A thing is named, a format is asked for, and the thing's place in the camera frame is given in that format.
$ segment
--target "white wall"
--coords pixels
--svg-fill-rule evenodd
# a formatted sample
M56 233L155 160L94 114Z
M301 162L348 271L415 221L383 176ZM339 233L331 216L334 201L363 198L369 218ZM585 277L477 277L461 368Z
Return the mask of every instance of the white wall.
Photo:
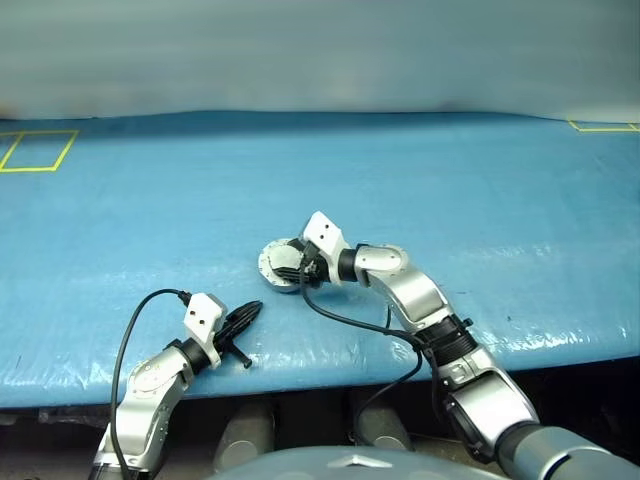
M640 121L640 0L0 0L0 116Z

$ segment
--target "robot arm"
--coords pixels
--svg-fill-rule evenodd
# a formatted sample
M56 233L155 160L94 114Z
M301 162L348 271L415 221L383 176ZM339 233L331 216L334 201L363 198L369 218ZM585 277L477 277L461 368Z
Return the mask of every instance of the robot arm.
M600 478L590 477L582 462L588 457L598 463L603 455L617 466L615 471L637 472L631 463L572 432L541 427L526 395L467 330L471 321L457 317L437 285L411 265L401 248L352 249L341 230L316 212L299 238L267 245L259 263L265 279L281 291L298 288L302 266L312 286L350 281L381 294L403 328L424 345L434 384L443 392L438 407L475 459L498 460L506 473L523 480ZM575 475L576 469L585 474L558 476L563 470Z
M191 296L184 317L187 340L174 340L160 354L137 365L118 406L116 430L127 467L134 479L151 479L160 468L169 418L174 407L203 369L217 368L225 352L248 359L233 338L255 319L260 302L250 302L229 316L224 304L212 295ZM110 425L94 459L91 479L120 479Z

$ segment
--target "dark floor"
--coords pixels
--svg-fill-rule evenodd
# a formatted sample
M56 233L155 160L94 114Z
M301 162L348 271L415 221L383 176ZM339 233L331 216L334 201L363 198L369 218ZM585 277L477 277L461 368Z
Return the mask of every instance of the dark floor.
M636 463L640 463L639 378L637 358L515 375L545 424L574 430ZM347 389L333 389L266 397L274 406L276 447L349 444L347 393ZM431 411L428 383L401 385L386 400L396 408L418 452L478 466L431 414L425 414ZM199 479L211 474L217 442L240 402L223 398L179 404L172 418L169 456L158 478ZM79 413L84 414L82 418L76 418ZM0 478L87 478L106 422L105 407L5 414L0 423L11 423L12 414L19 414L19 419L0 427ZM71 420L83 424L68 423ZM500 473L495 464L484 468Z

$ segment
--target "wrinkled plastic cover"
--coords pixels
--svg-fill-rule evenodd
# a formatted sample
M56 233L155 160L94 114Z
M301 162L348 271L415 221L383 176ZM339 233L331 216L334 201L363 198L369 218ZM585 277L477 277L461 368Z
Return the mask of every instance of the wrinkled plastic cover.
M225 357L190 396L409 370L404 343L319 317L259 275L260 250L316 210L353 245L405 248L509 369L640 354L639 132L481 114L0 122L61 128L80 134L55 173L0 173L2 407L106 402L129 316L163 287L211 292L229 309L265 305L237 341L253 367ZM56 148L25 137L8 165ZM383 302L357 285L312 293L384 322ZM183 315L176 298L149 304L123 387L137 362L184 338Z
M640 121L637 0L3 2L0 117L497 111Z

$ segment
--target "blue table surface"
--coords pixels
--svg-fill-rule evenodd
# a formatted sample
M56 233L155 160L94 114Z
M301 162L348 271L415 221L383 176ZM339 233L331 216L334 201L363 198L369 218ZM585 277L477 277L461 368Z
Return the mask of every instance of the blue table surface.
M254 367L225 359L191 396L399 376L415 361L401 341L319 317L259 276L263 246L316 210L352 244L404 247L508 369L640 354L640 132L490 114L0 122L43 129L80 133L55 172L0 171L0 407L106 402L129 316L162 287L265 303L238 340ZM5 167L51 164L60 138L25 136ZM2 158L12 137L0 140ZM355 285L314 294L384 321ZM152 302L123 372L183 338L183 313Z

